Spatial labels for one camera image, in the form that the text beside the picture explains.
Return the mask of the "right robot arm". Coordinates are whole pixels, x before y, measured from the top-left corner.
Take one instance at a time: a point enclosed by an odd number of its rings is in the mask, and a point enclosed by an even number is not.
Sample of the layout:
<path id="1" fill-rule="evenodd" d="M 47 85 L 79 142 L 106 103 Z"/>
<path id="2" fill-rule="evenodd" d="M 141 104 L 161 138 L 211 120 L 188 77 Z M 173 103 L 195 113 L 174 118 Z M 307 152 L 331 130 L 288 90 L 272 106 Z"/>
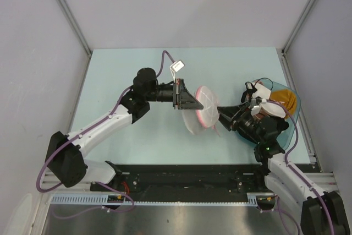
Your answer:
<path id="1" fill-rule="evenodd" d="M 341 196 L 318 186 L 289 159 L 277 138 L 287 127 L 289 111 L 280 103 L 256 98 L 237 106 L 218 107 L 219 121 L 255 143 L 254 155 L 261 164 L 254 186 L 271 190 L 295 212 L 303 234 L 350 234 Z"/>

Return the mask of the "white mesh laundry bag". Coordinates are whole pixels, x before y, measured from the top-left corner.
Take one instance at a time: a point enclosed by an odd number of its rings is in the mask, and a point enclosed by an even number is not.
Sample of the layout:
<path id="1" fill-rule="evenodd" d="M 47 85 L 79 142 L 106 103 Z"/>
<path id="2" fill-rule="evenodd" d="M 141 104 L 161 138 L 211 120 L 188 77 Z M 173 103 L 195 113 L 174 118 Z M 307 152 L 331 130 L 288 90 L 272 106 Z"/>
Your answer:
<path id="1" fill-rule="evenodd" d="M 202 110 L 182 110 L 182 118 L 187 130 L 197 135 L 208 129 L 214 129 L 219 119 L 217 95 L 208 87 L 200 86 L 195 98 L 203 105 Z"/>

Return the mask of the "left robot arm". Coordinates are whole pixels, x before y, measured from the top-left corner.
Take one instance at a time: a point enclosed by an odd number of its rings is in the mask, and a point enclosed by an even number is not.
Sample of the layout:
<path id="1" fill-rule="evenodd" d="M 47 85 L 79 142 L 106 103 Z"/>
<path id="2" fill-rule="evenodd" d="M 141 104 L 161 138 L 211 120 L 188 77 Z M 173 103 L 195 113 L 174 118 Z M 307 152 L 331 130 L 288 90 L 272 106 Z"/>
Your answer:
<path id="1" fill-rule="evenodd" d="M 132 86 L 103 117 L 76 132 L 56 132 L 51 136 L 45 167 L 66 188 L 88 181 L 101 182 L 108 190 L 117 190 L 122 183 L 117 166 L 109 161 L 90 161 L 86 156 L 113 133 L 141 119 L 150 110 L 150 102 L 170 102 L 176 110 L 203 109 L 183 79 L 159 83 L 152 68 L 142 68 Z"/>

